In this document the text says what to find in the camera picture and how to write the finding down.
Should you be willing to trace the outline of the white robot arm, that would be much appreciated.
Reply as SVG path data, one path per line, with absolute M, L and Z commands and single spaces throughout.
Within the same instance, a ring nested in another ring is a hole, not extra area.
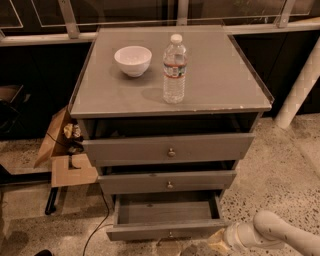
M 249 222 L 220 229 L 207 243 L 222 254 L 251 248 L 282 249 L 287 244 L 303 256 L 320 256 L 319 236 L 294 227 L 267 210 L 259 211 Z

